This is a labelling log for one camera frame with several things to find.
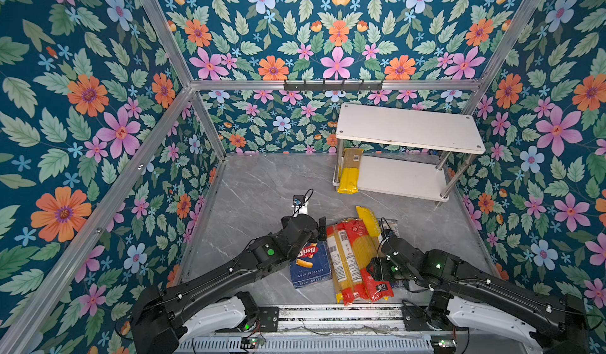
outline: marble floor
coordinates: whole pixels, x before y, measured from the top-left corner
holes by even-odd
[[[406,157],[415,161],[437,161],[437,157],[430,155]],[[326,216],[327,223],[331,224],[356,216],[355,206],[369,207],[378,218],[397,219],[400,237],[421,250],[442,249],[490,272],[479,236],[471,229],[454,194],[440,207],[433,201],[369,191],[342,195],[331,184],[335,161],[336,157],[330,154],[228,156],[211,215],[201,243],[194,248],[192,268],[186,280],[232,259],[251,239],[279,230],[280,218],[292,213],[292,196],[302,195],[310,188],[314,193],[308,214],[314,219]],[[295,290],[288,267],[242,290],[250,291],[259,305],[335,302],[332,281]],[[390,303],[399,303],[401,299],[427,302],[430,298],[428,292],[411,294],[404,289],[395,292],[396,297],[390,299]]]

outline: pasta package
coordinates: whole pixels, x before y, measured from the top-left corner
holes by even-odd
[[[341,171],[341,183],[338,193],[351,195],[358,192],[358,176],[360,175],[360,160],[362,159],[361,148],[346,148],[343,156],[343,170]]]

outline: aluminum frame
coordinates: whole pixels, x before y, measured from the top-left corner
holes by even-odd
[[[44,277],[42,284],[31,297],[26,308],[6,331],[0,340],[0,353],[25,352],[29,342],[44,325],[46,317],[53,312],[67,287],[72,283],[76,272],[99,241],[105,227],[139,179],[141,169],[152,159],[158,146],[166,137],[166,133],[173,126],[173,122],[185,108],[191,93],[189,88],[180,92],[162,115],[140,149],[133,155],[124,171],[117,177],[82,226],[80,232],[59,257],[50,273]]]

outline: barilla pasta box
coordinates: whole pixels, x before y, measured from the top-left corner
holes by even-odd
[[[297,259],[290,263],[290,280],[294,288],[325,281],[331,278],[329,251],[325,241],[308,243]]]

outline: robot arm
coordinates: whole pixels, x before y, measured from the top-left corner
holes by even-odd
[[[578,297],[540,295],[485,273],[442,250],[423,253],[390,230],[384,231],[383,237],[381,251],[386,257],[374,258],[368,272],[377,280],[409,279],[434,290],[428,307],[431,325],[441,327],[450,320],[455,325],[468,327],[470,322],[479,322],[483,313],[487,320],[479,322],[480,328],[492,320],[494,333],[514,338],[510,331],[517,330],[517,336],[528,336],[522,341],[532,344],[534,340],[533,345],[546,354],[589,353],[585,307]],[[461,297],[483,304],[464,303]],[[512,324],[512,321],[523,324]]]

